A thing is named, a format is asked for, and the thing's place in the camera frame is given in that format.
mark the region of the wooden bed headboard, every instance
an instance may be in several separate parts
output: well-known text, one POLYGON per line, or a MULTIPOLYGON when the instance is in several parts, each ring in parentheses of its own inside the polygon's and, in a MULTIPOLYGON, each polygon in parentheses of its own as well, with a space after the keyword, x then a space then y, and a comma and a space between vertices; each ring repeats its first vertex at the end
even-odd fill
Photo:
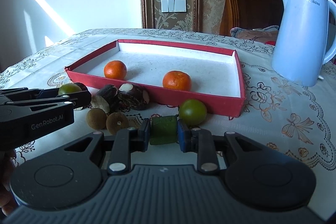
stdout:
POLYGON ((280 25, 283 12, 282 0, 226 0, 219 34, 230 37, 234 27, 251 30, 280 25))

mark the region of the electric kettle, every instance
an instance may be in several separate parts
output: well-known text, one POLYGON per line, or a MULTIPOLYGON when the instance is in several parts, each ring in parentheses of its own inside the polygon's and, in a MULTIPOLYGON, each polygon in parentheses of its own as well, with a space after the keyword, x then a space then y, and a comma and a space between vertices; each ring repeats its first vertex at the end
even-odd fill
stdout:
POLYGON ((336 54, 336 37, 326 52, 329 12, 336 17, 333 0, 283 0, 284 12, 272 67, 282 77, 314 86, 323 64, 336 54))

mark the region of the floral tablecloth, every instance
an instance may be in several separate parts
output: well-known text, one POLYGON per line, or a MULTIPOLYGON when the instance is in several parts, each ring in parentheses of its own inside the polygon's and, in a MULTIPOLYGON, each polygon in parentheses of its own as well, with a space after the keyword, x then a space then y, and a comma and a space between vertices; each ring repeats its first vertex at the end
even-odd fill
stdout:
MULTIPOLYGON (((119 38, 197 43, 236 49, 241 60, 246 102, 239 118, 208 115, 203 128, 220 135, 235 131, 306 163, 316 174, 317 185, 309 204, 322 218, 336 211, 336 65, 324 65, 324 80, 311 88, 288 82, 270 62, 274 47, 259 42, 203 33, 156 29, 93 29, 44 48, 0 74, 0 89, 54 88, 70 82, 64 67, 119 38)), ((175 115, 177 108, 151 104, 145 111, 124 110, 139 127, 144 118, 175 115)), ((92 131, 87 110, 75 111, 75 123, 17 149, 22 164, 92 131)), ((133 153, 132 163, 195 164, 196 154, 183 154, 177 144, 149 146, 133 153)))

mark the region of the red and white tray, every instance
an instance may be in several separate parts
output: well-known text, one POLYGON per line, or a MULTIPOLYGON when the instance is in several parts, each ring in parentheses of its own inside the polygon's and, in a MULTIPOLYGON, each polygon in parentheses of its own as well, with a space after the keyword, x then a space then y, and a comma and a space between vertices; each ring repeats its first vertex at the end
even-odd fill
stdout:
POLYGON ((152 102, 178 106, 187 99, 202 101, 209 113, 239 117, 245 100, 243 75, 235 50, 179 42, 152 40, 113 41, 65 68, 73 82, 101 89, 107 84, 143 86, 152 102), (120 60, 127 67, 125 80, 107 79, 104 67, 120 60), (190 92, 162 87, 171 70, 187 73, 190 92))

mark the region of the orange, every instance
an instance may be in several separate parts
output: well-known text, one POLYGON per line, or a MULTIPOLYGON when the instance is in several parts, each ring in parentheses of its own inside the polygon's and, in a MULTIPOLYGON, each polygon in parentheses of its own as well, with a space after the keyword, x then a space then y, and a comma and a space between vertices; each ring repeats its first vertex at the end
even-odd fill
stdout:
POLYGON ((119 60, 111 61, 104 67, 104 75, 109 79, 124 80, 126 73, 126 65, 119 60))
POLYGON ((173 90, 191 90, 191 78, 182 71, 173 70, 166 73, 162 80, 164 88, 173 90))

